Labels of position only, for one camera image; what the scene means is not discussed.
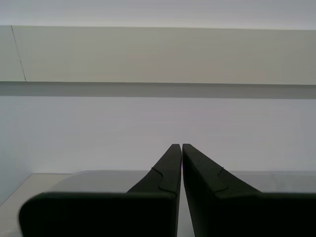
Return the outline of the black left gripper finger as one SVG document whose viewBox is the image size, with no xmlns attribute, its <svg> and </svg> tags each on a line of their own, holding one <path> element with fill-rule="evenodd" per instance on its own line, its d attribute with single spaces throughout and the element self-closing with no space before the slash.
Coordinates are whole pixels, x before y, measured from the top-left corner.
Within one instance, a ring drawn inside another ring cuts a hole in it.
<svg viewBox="0 0 316 237">
<path fill-rule="evenodd" d="M 182 151 L 171 145 L 125 193 L 44 192 L 18 220 L 25 237 L 174 237 L 178 229 Z"/>
<path fill-rule="evenodd" d="M 182 156 L 195 236 L 315 236 L 315 194 L 263 193 L 191 144 L 183 145 Z"/>
</svg>

